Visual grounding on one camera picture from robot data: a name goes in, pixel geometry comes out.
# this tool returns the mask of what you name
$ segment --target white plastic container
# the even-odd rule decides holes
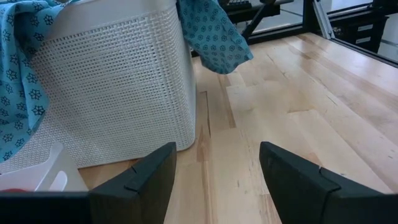
[[[42,164],[0,175],[0,190],[87,191],[76,164],[63,145],[56,143]]]
[[[55,141],[87,167],[195,140],[195,79],[175,0],[68,5],[32,64],[50,107],[0,172],[43,162]]]

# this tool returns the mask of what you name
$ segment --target woven plastic basket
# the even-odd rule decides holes
[[[71,4],[32,64],[50,108],[0,172],[44,162],[56,141],[86,167],[195,140],[195,81],[173,0]]]

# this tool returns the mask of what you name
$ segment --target wood grain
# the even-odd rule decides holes
[[[398,192],[398,70],[314,34],[251,46],[217,75],[193,59],[197,138],[177,155],[165,223],[280,223],[258,160],[270,141],[384,193]],[[81,169],[93,188],[134,161]]]

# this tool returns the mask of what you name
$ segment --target wooden table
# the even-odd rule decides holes
[[[197,140],[179,152],[165,223],[280,223],[258,159],[270,141],[398,192],[398,69],[314,34],[253,45],[227,76],[193,59]],[[81,169],[89,188],[134,161]]]

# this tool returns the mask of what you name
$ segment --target blue floral fabric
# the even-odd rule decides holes
[[[178,3],[184,38],[198,52],[203,66],[228,74],[253,58],[245,39],[217,0],[178,0]]]
[[[0,2],[0,162],[24,146],[49,105],[29,62],[65,5],[49,0]]]

